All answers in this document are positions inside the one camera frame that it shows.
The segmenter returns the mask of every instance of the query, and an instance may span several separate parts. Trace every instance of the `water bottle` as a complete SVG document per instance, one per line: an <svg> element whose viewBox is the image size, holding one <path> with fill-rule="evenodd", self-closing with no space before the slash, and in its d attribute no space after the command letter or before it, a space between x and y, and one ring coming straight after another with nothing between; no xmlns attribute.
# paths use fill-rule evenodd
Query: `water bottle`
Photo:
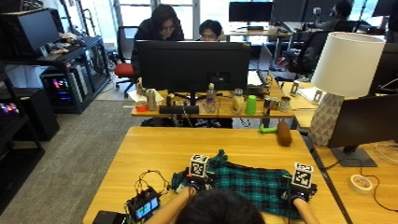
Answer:
<svg viewBox="0 0 398 224"><path fill-rule="evenodd" d="M209 84L209 90L207 92L207 111L208 113L215 113L216 110L216 91L215 84Z"/></svg>

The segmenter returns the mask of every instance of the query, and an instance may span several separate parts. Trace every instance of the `carpet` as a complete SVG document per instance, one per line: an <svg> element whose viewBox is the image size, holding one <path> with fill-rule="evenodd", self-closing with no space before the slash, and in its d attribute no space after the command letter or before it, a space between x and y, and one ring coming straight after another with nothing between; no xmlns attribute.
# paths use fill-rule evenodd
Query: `carpet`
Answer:
<svg viewBox="0 0 398 224"><path fill-rule="evenodd" d="M62 114L60 131L0 216L6 224L78 224L100 187L127 130L144 118L123 101L94 101L82 115Z"/></svg>

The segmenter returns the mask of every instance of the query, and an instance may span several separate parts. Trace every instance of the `black monitor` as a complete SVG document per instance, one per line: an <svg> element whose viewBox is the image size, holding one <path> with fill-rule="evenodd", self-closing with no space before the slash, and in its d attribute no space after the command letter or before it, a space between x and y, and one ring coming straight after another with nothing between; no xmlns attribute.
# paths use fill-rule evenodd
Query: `black monitor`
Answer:
<svg viewBox="0 0 398 224"><path fill-rule="evenodd" d="M273 2L231 2L229 21L271 21Z"/></svg>
<svg viewBox="0 0 398 224"><path fill-rule="evenodd" d="M343 166L377 166L360 145L398 140L398 94L345 100L328 147Z"/></svg>
<svg viewBox="0 0 398 224"><path fill-rule="evenodd" d="M379 0L372 16L389 16L394 3L394 0Z"/></svg>
<svg viewBox="0 0 398 224"><path fill-rule="evenodd" d="M136 45L147 88L193 94L215 83L217 91L247 89L249 43L143 40Z"/></svg>
<svg viewBox="0 0 398 224"><path fill-rule="evenodd" d="M371 95L376 93L398 93L398 44L386 43L381 60L377 65L373 82L371 84Z"/></svg>

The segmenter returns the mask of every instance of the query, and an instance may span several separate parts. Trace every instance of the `monitor stand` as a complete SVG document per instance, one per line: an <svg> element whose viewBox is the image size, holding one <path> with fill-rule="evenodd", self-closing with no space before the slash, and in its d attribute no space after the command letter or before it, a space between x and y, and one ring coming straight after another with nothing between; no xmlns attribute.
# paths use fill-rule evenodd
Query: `monitor stand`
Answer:
<svg viewBox="0 0 398 224"><path fill-rule="evenodd" d="M344 167L377 167L375 160L364 148L335 147L332 148L332 152Z"/></svg>
<svg viewBox="0 0 398 224"><path fill-rule="evenodd" d="M197 92L196 91L191 91L189 95L184 95L184 94L176 93L174 91L171 91L171 93L174 93L180 98L184 98L184 99L189 100L189 105L196 105L197 104L197 100L203 100L203 99L207 98L205 95L197 96Z"/></svg>

